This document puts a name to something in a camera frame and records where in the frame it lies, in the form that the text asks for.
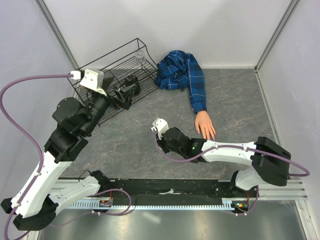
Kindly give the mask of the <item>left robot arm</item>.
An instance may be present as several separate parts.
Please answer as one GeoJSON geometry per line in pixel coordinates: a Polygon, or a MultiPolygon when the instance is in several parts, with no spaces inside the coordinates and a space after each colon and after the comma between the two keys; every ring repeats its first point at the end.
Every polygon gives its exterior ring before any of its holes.
{"type": "Polygon", "coordinates": [[[20,192],[1,202],[2,209],[19,231],[40,231],[52,223],[65,208],[85,197],[104,197],[110,191],[110,180],[99,170],[71,187],[52,191],[66,170],[88,144],[100,119],[108,108],[128,110],[137,85],[114,88],[115,96],[93,93],[91,103],[83,105],[74,97],[62,99],[52,117],[57,128],[44,148],[36,146],[40,160],[20,192]]]}

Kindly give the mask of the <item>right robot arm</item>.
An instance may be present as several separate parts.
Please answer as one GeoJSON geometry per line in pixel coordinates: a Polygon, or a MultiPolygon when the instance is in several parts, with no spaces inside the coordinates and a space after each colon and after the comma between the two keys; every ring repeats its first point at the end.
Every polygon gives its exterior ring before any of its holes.
{"type": "Polygon", "coordinates": [[[180,162],[226,162],[246,166],[244,170],[236,170],[231,178],[229,191],[235,197],[263,183],[279,187],[287,185],[291,154],[268,137],[260,136],[256,141],[245,143],[224,143],[189,138],[172,127],[156,134],[155,139],[165,154],[180,155],[180,162]]]}

